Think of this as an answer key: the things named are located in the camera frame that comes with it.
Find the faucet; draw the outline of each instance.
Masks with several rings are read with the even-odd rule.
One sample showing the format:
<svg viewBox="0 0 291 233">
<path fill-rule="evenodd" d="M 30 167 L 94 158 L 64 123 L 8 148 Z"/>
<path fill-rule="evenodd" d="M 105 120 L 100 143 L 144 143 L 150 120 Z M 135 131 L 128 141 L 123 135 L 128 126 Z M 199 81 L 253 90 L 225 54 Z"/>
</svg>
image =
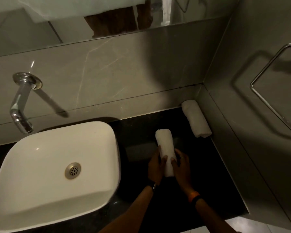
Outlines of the faucet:
<svg viewBox="0 0 291 233">
<path fill-rule="evenodd" d="M 20 130 L 24 134 L 33 132 L 33 125 L 24 115 L 24 108 L 31 90 L 38 90 L 42 87 L 42 82 L 30 73 L 13 74 L 14 82 L 19 85 L 18 91 L 12 101 L 10 115 Z"/>
</svg>

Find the hand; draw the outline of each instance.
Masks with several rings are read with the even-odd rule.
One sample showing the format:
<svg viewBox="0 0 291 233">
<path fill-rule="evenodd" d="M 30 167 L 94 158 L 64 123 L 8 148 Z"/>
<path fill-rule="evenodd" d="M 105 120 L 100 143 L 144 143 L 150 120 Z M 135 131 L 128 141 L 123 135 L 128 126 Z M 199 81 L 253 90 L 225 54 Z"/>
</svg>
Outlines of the hand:
<svg viewBox="0 0 291 233">
<path fill-rule="evenodd" d="M 191 183 L 190 160 L 189 157 L 180 150 L 175 149 L 175 152 L 180 157 L 180 167 L 178 167 L 177 161 L 174 158 L 171 158 L 173 173 L 180 188 L 188 196 L 194 191 Z"/>
<path fill-rule="evenodd" d="M 155 150 L 148 167 L 148 178 L 158 185 L 161 183 L 163 178 L 167 161 L 167 155 L 165 155 L 161 159 L 161 163 L 159 163 L 159 149 L 160 146 Z"/>
</svg>

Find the drain cover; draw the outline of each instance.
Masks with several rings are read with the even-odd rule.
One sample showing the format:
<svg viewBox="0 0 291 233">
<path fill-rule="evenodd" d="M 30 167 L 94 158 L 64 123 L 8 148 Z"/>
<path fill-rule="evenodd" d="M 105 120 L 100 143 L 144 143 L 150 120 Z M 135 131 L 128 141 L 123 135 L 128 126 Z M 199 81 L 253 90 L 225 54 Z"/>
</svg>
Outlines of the drain cover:
<svg viewBox="0 0 291 233">
<path fill-rule="evenodd" d="M 65 177 L 67 179 L 76 178 L 81 172 L 81 165 L 79 163 L 71 163 L 66 167 Z"/>
</svg>

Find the white vessel sink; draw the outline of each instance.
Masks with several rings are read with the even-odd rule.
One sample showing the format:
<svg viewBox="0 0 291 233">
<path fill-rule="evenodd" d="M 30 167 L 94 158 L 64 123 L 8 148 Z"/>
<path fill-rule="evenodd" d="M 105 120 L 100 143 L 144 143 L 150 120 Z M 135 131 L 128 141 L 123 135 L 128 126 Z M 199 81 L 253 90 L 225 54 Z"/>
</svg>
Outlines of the white vessel sink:
<svg viewBox="0 0 291 233">
<path fill-rule="evenodd" d="M 0 232 L 57 223 L 103 207 L 118 187 L 119 165 L 115 134 L 103 122 L 25 137 L 0 169 Z"/>
</svg>

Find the black countertop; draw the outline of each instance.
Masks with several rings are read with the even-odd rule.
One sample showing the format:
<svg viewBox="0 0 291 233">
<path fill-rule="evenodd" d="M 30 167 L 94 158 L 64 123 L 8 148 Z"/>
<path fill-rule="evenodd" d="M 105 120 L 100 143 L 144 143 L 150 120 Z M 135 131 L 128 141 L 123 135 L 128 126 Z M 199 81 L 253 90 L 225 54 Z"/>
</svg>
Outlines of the black countertop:
<svg viewBox="0 0 291 233">
<path fill-rule="evenodd" d="M 110 203 L 95 212 L 26 232 L 96 233 L 124 213 L 145 186 L 148 161 L 157 147 L 158 129 L 170 129 L 175 148 L 189 155 L 194 188 L 222 218 L 248 213 L 210 137 L 194 137 L 181 108 L 113 121 L 109 125 L 115 132 L 121 157 L 121 181 Z M 0 166 L 13 145 L 0 146 Z M 203 225 L 175 178 L 168 177 L 156 191 L 140 232 L 178 233 Z"/>
</svg>

